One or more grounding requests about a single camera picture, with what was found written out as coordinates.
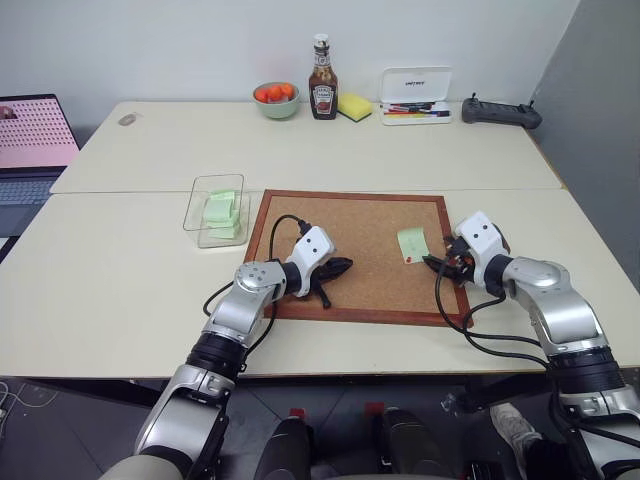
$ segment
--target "black cable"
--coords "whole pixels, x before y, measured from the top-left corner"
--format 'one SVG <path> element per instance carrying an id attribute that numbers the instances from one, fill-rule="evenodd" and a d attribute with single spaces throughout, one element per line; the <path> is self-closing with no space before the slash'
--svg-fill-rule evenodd
<path id="1" fill-rule="evenodd" d="M 269 236 L 269 260 L 273 260 L 273 242 L 276 236 L 276 230 L 278 228 L 278 225 L 280 225 L 280 222 L 282 222 L 287 218 L 298 222 L 298 226 L 300 227 L 300 233 L 303 235 L 309 230 L 309 228 L 311 228 L 311 225 L 309 225 L 307 222 L 305 222 L 301 218 L 296 217 L 295 215 L 291 215 L 287 213 L 278 217 L 278 219 L 273 223 L 273 227 L 271 227 L 271 235 Z M 246 361 L 246 358 L 249 356 L 249 354 L 253 352 L 256 348 L 258 348 L 258 346 L 267 337 L 267 335 L 269 335 L 269 332 L 271 331 L 271 329 L 273 328 L 273 324 L 275 323 L 277 312 L 278 312 L 278 302 L 275 301 L 271 304 L 271 318 L 269 318 L 269 324 L 267 325 L 267 328 L 265 328 L 264 332 L 262 332 L 262 335 L 260 335 L 260 337 L 247 350 L 247 353 L 244 356 L 245 361 Z"/>
<path id="2" fill-rule="evenodd" d="M 554 389 L 551 391 L 551 395 L 549 395 L 549 402 L 547 403 L 547 414 L 549 415 L 549 418 L 551 419 L 551 423 L 553 423 L 553 426 L 556 427 L 556 430 L 558 430 L 558 432 L 566 438 L 566 435 L 564 434 L 564 432 L 566 431 L 567 427 L 560 423 L 560 420 L 556 415 L 555 401 L 556 401 L 556 395 L 555 395 L 555 382 L 554 382 Z"/>
<path id="3" fill-rule="evenodd" d="M 211 312 L 209 311 L 209 304 L 213 301 L 214 298 L 216 298 L 218 295 L 220 295 L 222 292 L 224 292 L 227 288 L 229 288 L 231 285 L 233 285 L 233 282 L 229 282 L 227 283 L 224 287 L 222 287 L 220 290 L 218 290 L 216 293 L 214 293 L 213 295 L 211 295 L 209 298 L 207 298 L 207 301 L 204 302 L 204 305 L 202 305 L 202 311 L 204 312 L 204 314 L 207 317 L 211 316 Z"/>
<path id="4" fill-rule="evenodd" d="M 482 308 L 489 307 L 491 305 L 495 305 L 495 304 L 498 304 L 500 302 L 503 302 L 505 300 L 505 298 L 507 298 L 507 297 L 503 293 L 501 298 L 499 298 L 497 300 L 493 300 L 491 302 L 487 302 L 486 304 L 482 304 L 482 305 L 479 305 L 479 306 L 481 306 Z M 501 351 L 498 351 L 498 350 L 492 350 L 490 348 L 483 347 L 482 345 L 477 343 L 473 338 L 471 338 L 471 335 L 469 335 L 471 332 L 469 332 L 467 329 L 469 328 L 469 319 L 470 318 L 471 318 L 471 315 L 465 315 L 465 317 L 463 319 L 463 323 L 462 323 L 462 330 L 463 330 L 463 333 L 464 333 L 464 338 L 466 338 L 467 342 L 469 342 L 475 348 L 477 348 L 481 352 L 488 353 L 489 355 L 494 355 L 496 357 L 520 358 L 522 360 L 530 360 L 532 362 L 535 362 L 535 363 L 541 365 L 545 370 L 548 370 L 549 364 L 547 362 L 545 362 L 544 360 L 542 360 L 541 358 L 538 358 L 538 357 L 536 357 L 534 355 L 527 355 L 526 353 L 501 352 Z"/>
<path id="5" fill-rule="evenodd" d="M 267 335 L 269 335 L 269 332 L 271 331 L 271 328 L 273 327 L 273 324 L 276 320 L 277 313 L 278 313 L 278 302 L 273 302 L 273 304 L 271 305 L 271 318 L 269 318 L 269 324 L 267 325 L 267 328 L 264 329 L 264 332 L 262 332 L 262 335 L 260 335 L 260 338 L 258 338 L 258 340 L 253 342 L 253 345 L 251 345 L 247 349 L 247 353 L 245 353 L 244 355 L 245 359 L 249 356 L 251 352 L 253 352 L 256 348 L 258 348 L 258 345 L 260 345 L 262 341 L 267 337 Z"/>
<path id="6" fill-rule="evenodd" d="M 298 224 L 300 224 L 300 222 L 302 220 L 300 220 L 300 218 L 296 217 L 295 215 L 290 215 L 288 213 L 280 216 L 273 224 L 273 227 L 271 227 L 271 236 L 269 237 L 269 260 L 273 260 L 273 238 L 276 235 L 276 229 L 278 228 L 278 225 L 280 225 L 280 222 L 282 220 L 285 220 L 287 218 L 290 218 L 291 220 L 295 220 L 296 222 L 298 222 Z"/>
<path id="7" fill-rule="evenodd" d="M 447 312 L 444 311 L 444 307 L 442 306 L 442 300 L 440 299 L 440 284 L 442 283 L 442 277 L 443 277 L 444 269 L 446 267 L 446 260 L 447 258 L 445 258 L 445 260 L 440 264 L 440 268 L 438 269 L 438 276 L 436 277 L 436 286 L 435 286 L 436 304 L 438 305 L 438 311 L 440 312 L 440 315 L 442 316 L 444 321 L 447 322 L 447 324 L 451 328 L 453 328 L 456 332 L 464 334 L 464 330 L 460 328 L 458 325 L 456 325 L 455 323 L 453 323 L 453 321 L 451 321 L 451 319 L 449 318 L 449 315 L 447 315 Z M 469 318 L 471 318 L 471 315 L 473 315 L 478 310 L 485 307 L 489 307 L 491 305 L 496 305 L 503 301 L 504 299 L 502 300 L 498 299 L 498 300 L 492 300 L 486 303 L 481 303 L 480 305 L 477 305 L 471 310 L 469 310 L 467 315 L 469 316 Z M 468 332 L 468 334 L 470 337 L 473 337 L 473 338 L 484 338 L 487 340 L 511 340 L 513 342 L 530 343 L 531 345 L 535 345 L 537 347 L 540 346 L 540 342 L 538 342 L 537 340 L 534 340 L 533 338 L 520 337 L 518 335 L 492 335 L 492 334 L 475 333 L 475 332 Z"/>
<path id="8" fill-rule="evenodd" d="M 555 402 L 558 414 L 560 415 L 560 418 L 562 418 L 562 420 L 564 420 L 571 427 L 579 430 L 584 430 L 585 432 L 589 432 L 594 435 L 605 437 L 610 440 L 615 440 L 616 442 L 626 443 L 627 445 L 630 445 L 635 448 L 640 448 L 640 440 L 626 437 L 618 433 L 609 432 L 607 430 L 603 430 L 601 428 L 597 428 L 587 423 L 581 422 L 578 419 L 569 417 L 569 415 L 567 415 L 567 413 L 564 411 L 560 403 L 560 389 L 558 388 L 558 384 L 555 380 L 553 380 L 553 390 L 551 392 L 551 395 L 554 397 L 554 402 Z"/>

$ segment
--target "laptop screen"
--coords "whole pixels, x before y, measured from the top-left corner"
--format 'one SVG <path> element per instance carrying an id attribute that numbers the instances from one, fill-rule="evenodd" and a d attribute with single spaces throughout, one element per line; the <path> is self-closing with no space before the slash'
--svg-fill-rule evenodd
<path id="1" fill-rule="evenodd" d="M 55 95 L 0 98 L 0 169 L 64 167 L 77 153 Z"/>

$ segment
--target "white table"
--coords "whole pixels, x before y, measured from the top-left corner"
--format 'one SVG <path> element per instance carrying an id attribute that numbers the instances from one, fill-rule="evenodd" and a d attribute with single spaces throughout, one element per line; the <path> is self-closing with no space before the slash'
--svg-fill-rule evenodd
<path id="1" fill-rule="evenodd" d="M 640 296 L 568 192 L 444 195 L 452 223 L 482 209 L 513 255 L 565 265 L 620 365 L 640 365 Z M 254 196 L 255 214 L 260 194 Z M 179 192 L 54 195 L 0 264 L 0 375 L 170 376 L 205 323 L 204 299 L 229 281 L 246 248 L 197 249 L 182 230 L 187 200 Z M 488 298 L 468 291 L 472 305 Z M 476 325 L 480 332 L 533 335 L 515 302 L 478 313 Z M 534 368 L 482 354 L 447 328 L 279 320 L 247 374 Z"/>
<path id="2" fill-rule="evenodd" d="M 388 127 L 374 112 L 354 123 L 291 119 L 251 103 L 117 105 L 53 186 L 53 193 L 189 191 L 195 177 L 243 173 L 247 187 L 321 191 L 559 188 L 527 133 L 458 118 Z M 118 120 L 137 114 L 123 127 Z"/>

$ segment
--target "green sticky note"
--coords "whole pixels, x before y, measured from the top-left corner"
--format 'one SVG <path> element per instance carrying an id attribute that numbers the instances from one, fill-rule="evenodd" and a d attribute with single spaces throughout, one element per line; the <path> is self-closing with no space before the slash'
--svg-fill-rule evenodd
<path id="1" fill-rule="evenodd" d="M 207 227 L 209 228 L 233 227 L 236 223 L 238 223 L 239 219 L 240 219 L 240 211 L 234 210 L 231 212 L 231 216 L 226 220 L 214 221 L 214 222 L 207 221 Z"/>
<path id="2" fill-rule="evenodd" d="M 205 222 L 226 222 L 231 218 L 232 206 L 233 199 L 209 197 L 202 216 Z"/>
<path id="3" fill-rule="evenodd" d="M 232 239 L 238 235 L 239 230 L 240 230 L 240 224 L 236 223 L 232 227 L 212 228 L 211 230 L 209 230 L 208 235 L 210 238 Z"/>
<path id="4" fill-rule="evenodd" d="M 236 197 L 236 192 L 233 190 L 216 190 L 209 194 L 209 198 L 212 200 L 233 200 Z"/>
<path id="5" fill-rule="evenodd" d="M 402 250 L 404 263 L 422 262 L 422 257 L 429 254 L 422 227 L 400 230 L 398 232 L 398 243 L 400 244 L 400 250 Z"/>

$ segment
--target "clear plastic container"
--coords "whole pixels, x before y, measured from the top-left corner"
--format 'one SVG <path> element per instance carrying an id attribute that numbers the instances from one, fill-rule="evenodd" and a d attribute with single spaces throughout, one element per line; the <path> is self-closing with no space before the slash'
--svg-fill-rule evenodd
<path id="1" fill-rule="evenodd" d="M 199 248 L 242 245 L 247 241 L 251 199 L 243 188 L 244 177 L 240 174 L 196 177 L 182 228 Z M 207 216 L 215 210 L 211 203 L 221 202 L 224 208 L 227 201 L 231 211 L 228 222 L 209 221 L 211 217 Z"/>

